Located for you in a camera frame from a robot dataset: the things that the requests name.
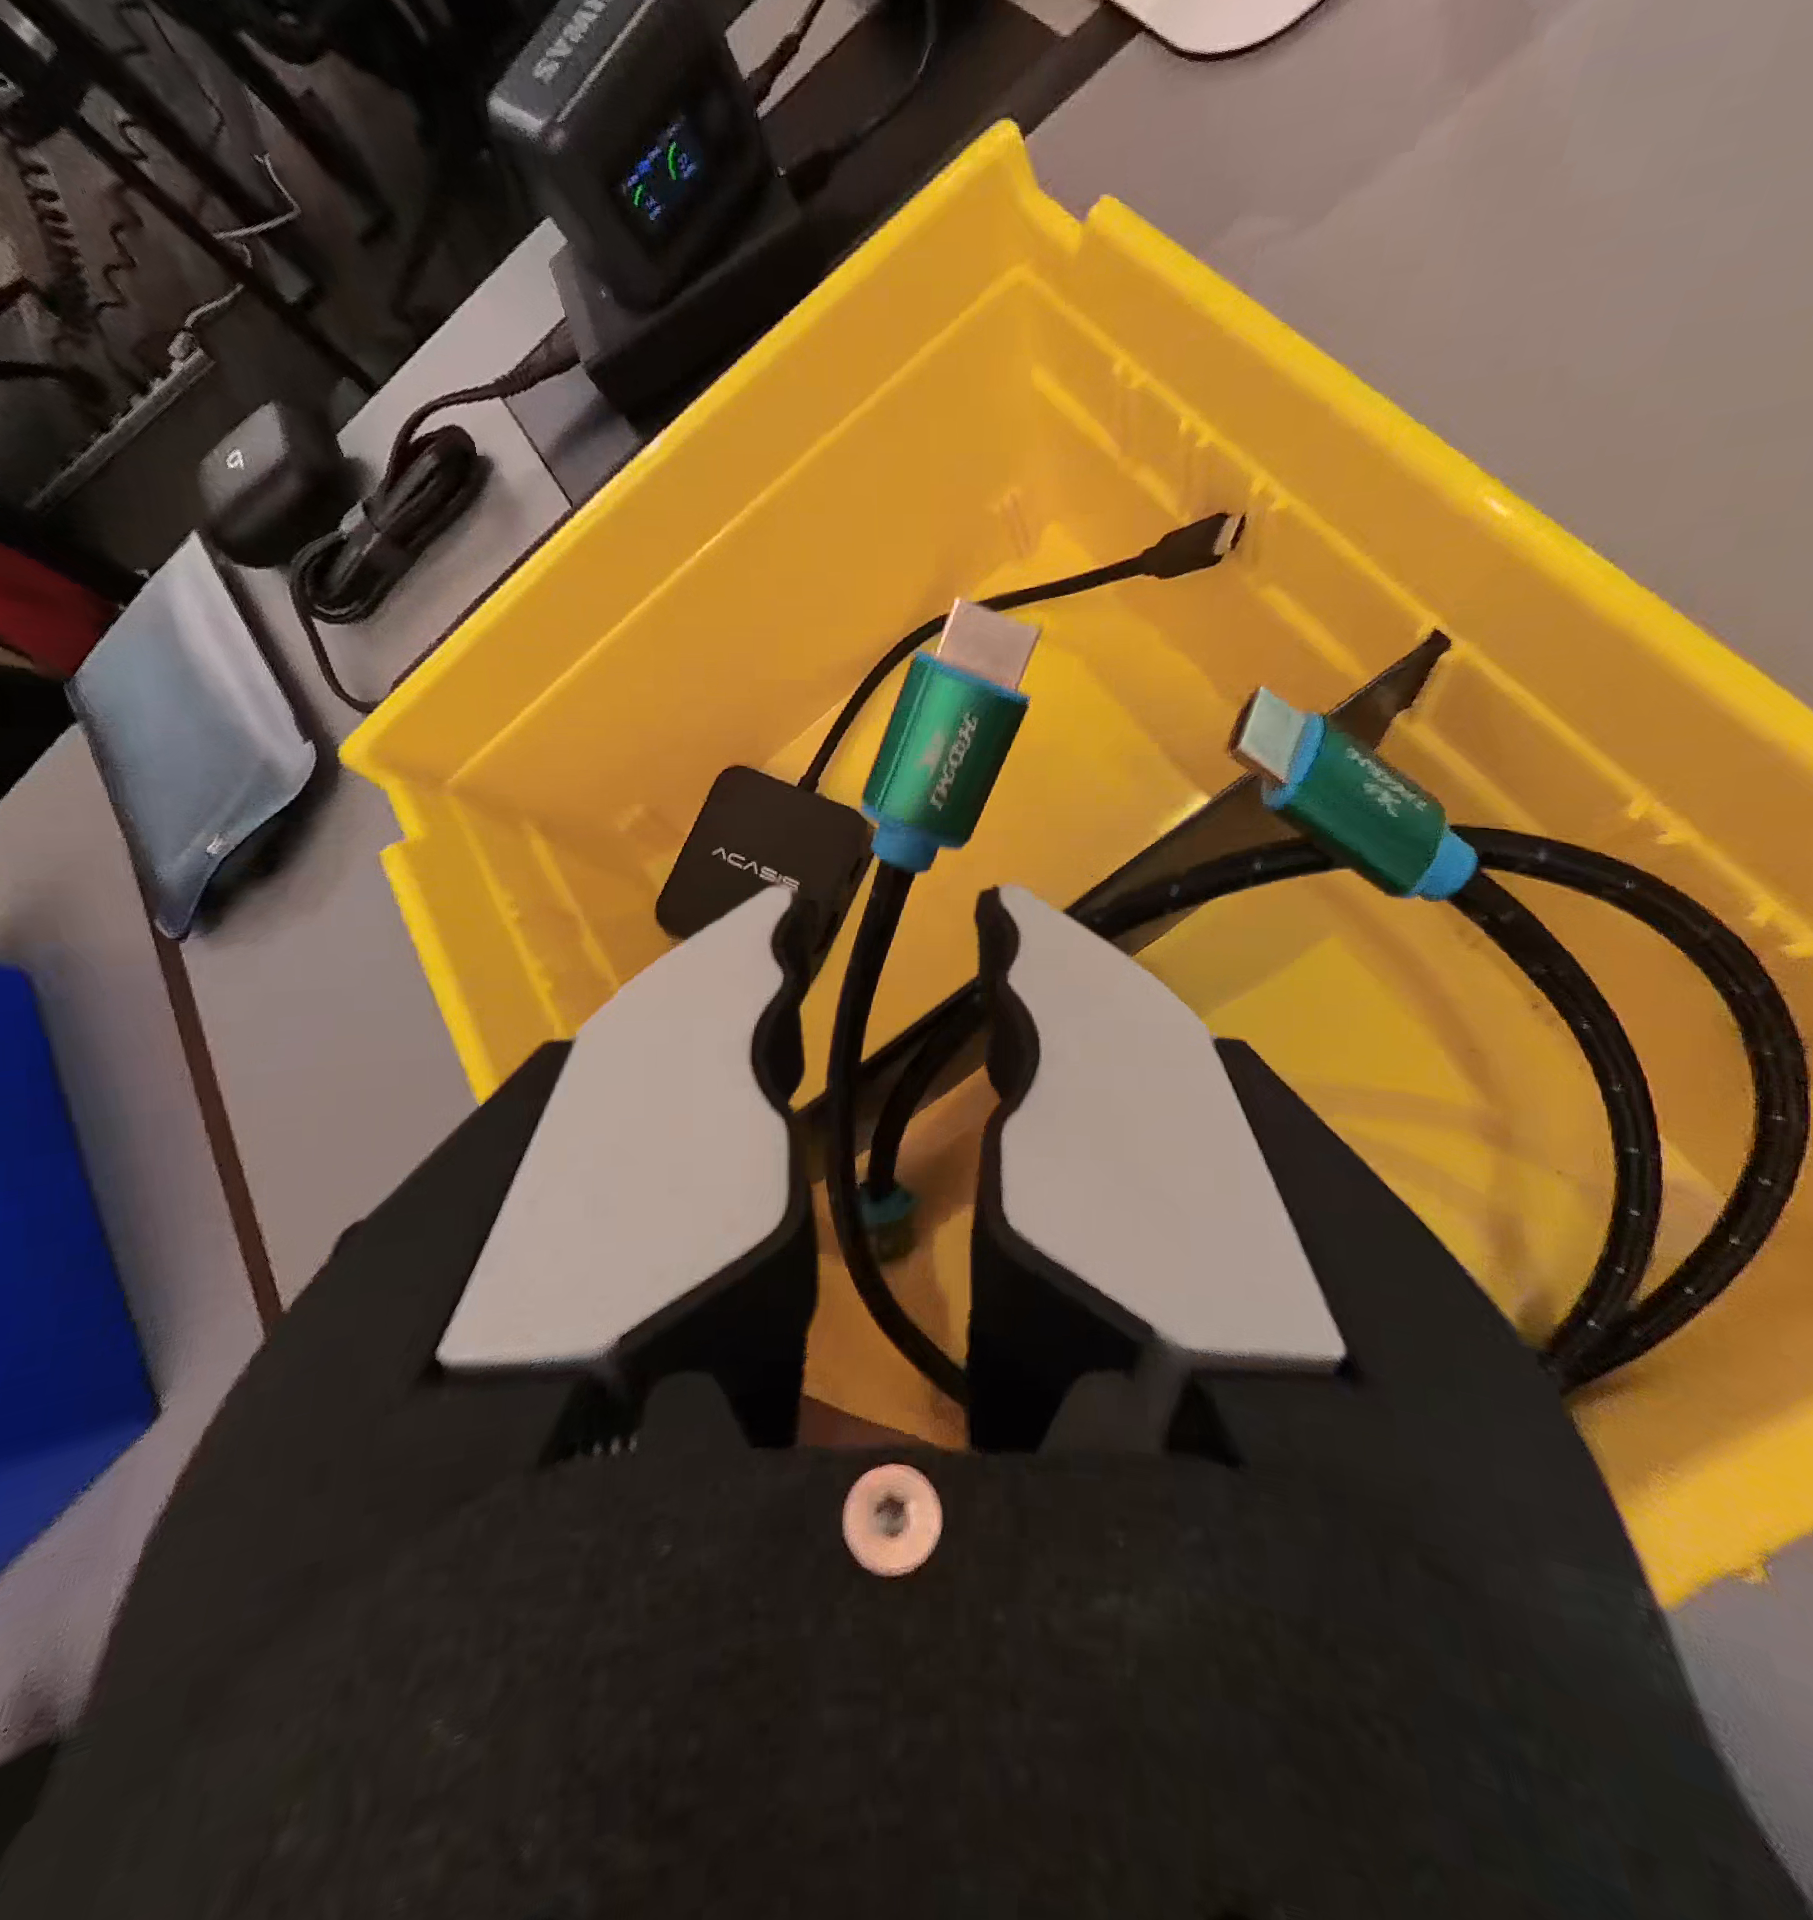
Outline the blue-grey pouch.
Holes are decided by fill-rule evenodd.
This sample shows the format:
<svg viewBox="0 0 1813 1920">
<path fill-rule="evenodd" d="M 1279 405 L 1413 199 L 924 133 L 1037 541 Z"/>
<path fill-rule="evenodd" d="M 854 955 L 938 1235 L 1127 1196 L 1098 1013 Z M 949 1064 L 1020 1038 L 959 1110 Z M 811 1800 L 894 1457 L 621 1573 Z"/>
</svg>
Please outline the blue-grey pouch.
<svg viewBox="0 0 1813 1920">
<path fill-rule="evenodd" d="M 152 928 L 216 926 L 291 853 L 318 741 L 222 563 L 189 536 L 67 681 Z"/>
</svg>

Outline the wooden board on white stand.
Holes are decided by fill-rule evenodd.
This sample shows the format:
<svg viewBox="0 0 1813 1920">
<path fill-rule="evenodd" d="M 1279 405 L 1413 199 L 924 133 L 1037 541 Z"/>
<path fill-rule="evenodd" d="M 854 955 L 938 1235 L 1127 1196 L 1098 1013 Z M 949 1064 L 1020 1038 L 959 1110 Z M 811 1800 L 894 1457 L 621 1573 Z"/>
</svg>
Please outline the wooden board on white stand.
<svg viewBox="0 0 1813 1920">
<path fill-rule="evenodd" d="M 1274 43 L 1323 2 L 1110 2 L 1182 60 L 1229 60 Z"/>
</svg>

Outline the small blue plastic bin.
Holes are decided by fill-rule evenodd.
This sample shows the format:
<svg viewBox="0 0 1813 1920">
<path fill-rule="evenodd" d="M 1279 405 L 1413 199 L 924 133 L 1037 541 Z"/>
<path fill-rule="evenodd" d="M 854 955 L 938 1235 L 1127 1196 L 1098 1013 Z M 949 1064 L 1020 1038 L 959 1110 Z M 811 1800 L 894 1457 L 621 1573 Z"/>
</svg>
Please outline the small blue plastic bin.
<svg viewBox="0 0 1813 1920">
<path fill-rule="evenodd" d="M 0 1576 L 157 1410 L 37 997 L 0 964 Z"/>
</svg>

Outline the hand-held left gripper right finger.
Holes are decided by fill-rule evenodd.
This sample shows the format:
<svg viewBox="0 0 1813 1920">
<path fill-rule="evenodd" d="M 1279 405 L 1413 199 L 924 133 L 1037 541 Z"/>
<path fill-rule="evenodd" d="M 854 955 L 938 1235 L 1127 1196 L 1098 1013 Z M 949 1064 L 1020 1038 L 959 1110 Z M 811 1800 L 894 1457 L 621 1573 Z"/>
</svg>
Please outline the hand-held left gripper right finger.
<svg viewBox="0 0 1813 1920">
<path fill-rule="evenodd" d="M 978 903 L 988 1222 L 1226 1368 L 1334 1368 L 1344 1332 L 1205 1024 L 1119 946 L 1020 886 Z"/>
</svg>

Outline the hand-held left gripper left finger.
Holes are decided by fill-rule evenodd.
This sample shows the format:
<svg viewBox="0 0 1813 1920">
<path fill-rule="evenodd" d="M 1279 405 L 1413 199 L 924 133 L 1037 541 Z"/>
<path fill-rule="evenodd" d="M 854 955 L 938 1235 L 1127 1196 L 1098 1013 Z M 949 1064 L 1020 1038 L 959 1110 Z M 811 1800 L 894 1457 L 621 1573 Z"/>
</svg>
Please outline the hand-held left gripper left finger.
<svg viewBox="0 0 1813 1920">
<path fill-rule="evenodd" d="M 621 986 L 576 1033 L 438 1338 L 447 1372 L 615 1359 L 749 1256 L 793 1192 L 791 1094 L 755 1060 L 793 1010 L 806 917 L 760 886 Z"/>
</svg>

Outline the yellow plastic bin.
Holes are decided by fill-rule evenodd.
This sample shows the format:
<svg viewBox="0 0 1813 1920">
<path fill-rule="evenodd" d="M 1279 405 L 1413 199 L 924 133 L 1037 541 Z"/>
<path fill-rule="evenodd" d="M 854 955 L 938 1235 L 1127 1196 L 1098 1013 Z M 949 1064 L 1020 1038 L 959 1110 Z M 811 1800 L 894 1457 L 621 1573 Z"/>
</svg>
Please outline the yellow plastic bin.
<svg viewBox="0 0 1813 1920">
<path fill-rule="evenodd" d="M 789 779 L 955 597 L 1248 514 L 1219 566 L 1042 625 L 968 849 L 918 884 L 889 1045 L 975 966 L 974 903 L 1055 907 L 1239 778 L 1269 686 L 1330 711 L 1432 631 L 1384 739 L 1460 826 L 1578 842 L 1740 937 L 1804 1040 L 1782 1220 L 1671 1342 L 1574 1401 L 1663 1602 L 1813 1536 L 1813 711 L 1128 207 L 981 135 L 465 615 L 349 737 L 476 1102 L 669 950 L 717 776 Z"/>
</svg>

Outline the grey power strip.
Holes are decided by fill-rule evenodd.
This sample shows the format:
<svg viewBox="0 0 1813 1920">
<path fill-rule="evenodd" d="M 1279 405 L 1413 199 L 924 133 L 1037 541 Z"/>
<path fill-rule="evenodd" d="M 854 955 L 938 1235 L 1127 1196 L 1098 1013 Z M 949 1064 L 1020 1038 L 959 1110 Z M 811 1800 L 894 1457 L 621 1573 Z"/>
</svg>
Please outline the grey power strip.
<svg viewBox="0 0 1813 1920">
<path fill-rule="evenodd" d="M 169 365 L 145 388 L 125 401 L 125 408 L 94 435 L 79 452 L 27 500 L 27 511 L 51 514 L 63 508 L 79 488 L 102 474 L 125 454 L 157 419 L 163 419 L 187 396 L 198 390 L 218 367 L 218 359 L 202 344 L 174 342 Z"/>
</svg>

